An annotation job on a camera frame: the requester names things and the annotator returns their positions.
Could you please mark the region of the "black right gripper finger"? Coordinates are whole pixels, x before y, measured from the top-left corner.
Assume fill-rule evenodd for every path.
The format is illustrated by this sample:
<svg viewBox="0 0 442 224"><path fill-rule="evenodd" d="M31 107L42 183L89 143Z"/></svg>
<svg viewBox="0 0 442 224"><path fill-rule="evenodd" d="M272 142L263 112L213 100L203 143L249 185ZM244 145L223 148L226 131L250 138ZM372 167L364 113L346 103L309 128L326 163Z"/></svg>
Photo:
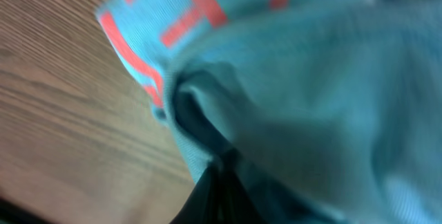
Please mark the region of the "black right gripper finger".
<svg viewBox="0 0 442 224"><path fill-rule="evenodd" d="M216 224L220 208L218 171L207 168L171 224Z"/></svg>

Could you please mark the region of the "light blue printed t-shirt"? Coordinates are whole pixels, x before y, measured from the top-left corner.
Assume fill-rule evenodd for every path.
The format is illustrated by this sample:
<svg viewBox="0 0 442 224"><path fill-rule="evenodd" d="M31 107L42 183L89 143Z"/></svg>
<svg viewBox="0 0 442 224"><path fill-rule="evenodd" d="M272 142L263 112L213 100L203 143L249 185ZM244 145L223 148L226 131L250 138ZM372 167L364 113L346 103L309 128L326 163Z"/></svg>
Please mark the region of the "light blue printed t-shirt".
<svg viewBox="0 0 442 224"><path fill-rule="evenodd" d="M219 223L441 222L441 0L97 11Z"/></svg>

